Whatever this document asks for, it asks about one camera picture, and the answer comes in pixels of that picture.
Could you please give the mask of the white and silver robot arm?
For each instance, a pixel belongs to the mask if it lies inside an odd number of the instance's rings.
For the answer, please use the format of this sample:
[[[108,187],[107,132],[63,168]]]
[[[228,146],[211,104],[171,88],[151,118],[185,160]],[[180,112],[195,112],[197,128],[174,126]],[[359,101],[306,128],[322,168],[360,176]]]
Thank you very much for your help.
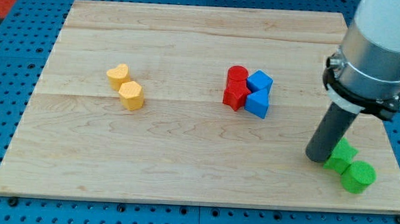
[[[361,0],[324,86],[334,105],[383,121],[400,110],[400,0]]]

